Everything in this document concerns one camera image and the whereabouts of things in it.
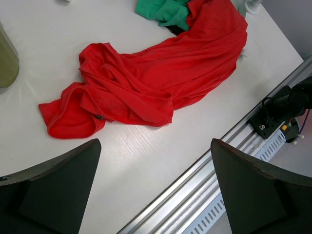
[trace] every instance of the olive green container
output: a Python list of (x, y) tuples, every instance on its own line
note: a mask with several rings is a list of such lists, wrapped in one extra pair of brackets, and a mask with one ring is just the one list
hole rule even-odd
[(0, 88), (10, 86), (19, 74), (19, 56), (0, 23)]

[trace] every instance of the silver metal bar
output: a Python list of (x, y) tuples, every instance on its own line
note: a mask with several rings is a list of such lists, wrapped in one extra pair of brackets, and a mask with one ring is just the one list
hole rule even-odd
[[(312, 74), (312, 57), (293, 71), (268, 97), (272, 97), (285, 85), (294, 86), (310, 74)], [(263, 140), (247, 123), (247, 120), (259, 108), (260, 104), (235, 125), (222, 140), (253, 156), (261, 152), (261, 148), (263, 148), (270, 138)], [(170, 185), (159, 197), (130, 221), (119, 234), (184, 233), (189, 225), (194, 222), (194, 218), (198, 217), (209, 204), (216, 202), (216, 206), (219, 204), (222, 207), (222, 200), (218, 197), (220, 196), (219, 194), (220, 191), (213, 168), (211, 153), (207, 151), (177, 181)], [(214, 214), (216, 215), (214, 211), (210, 214), (212, 218)], [(213, 220), (210, 219), (211, 224), (215, 221), (216, 217)]]

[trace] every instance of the table surface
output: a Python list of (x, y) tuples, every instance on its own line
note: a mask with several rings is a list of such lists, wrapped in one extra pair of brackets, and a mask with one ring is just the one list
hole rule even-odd
[[(0, 90), (0, 176), (61, 155), (89, 139), (48, 136), (38, 104), (80, 81), (78, 54), (92, 42), (132, 53), (173, 35), (134, 13), (136, 0), (1, 0), (0, 21), (19, 52), (20, 73)], [(187, 170), (302, 59), (261, 9), (249, 30), (249, 57), (199, 103), (161, 128), (107, 123), (81, 234), (113, 234)]]

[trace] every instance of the crumpled red cloth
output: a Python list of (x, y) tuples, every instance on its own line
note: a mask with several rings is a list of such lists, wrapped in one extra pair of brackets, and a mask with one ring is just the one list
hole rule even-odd
[(162, 126), (175, 109), (200, 101), (228, 78), (246, 43), (247, 23), (230, 0), (192, 0), (189, 8), (190, 31), (141, 52), (87, 46), (79, 55), (85, 83), (39, 105), (48, 134), (89, 137), (106, 121)]

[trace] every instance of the green cloth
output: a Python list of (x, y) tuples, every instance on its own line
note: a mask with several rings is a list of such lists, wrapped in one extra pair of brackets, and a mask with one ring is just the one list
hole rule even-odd
[(159, 26), (176, 25), (184, 31), (190, 30), (187, 17), (190, 0), (138, 0), (136, 13), (148, 20), (158, 20)]

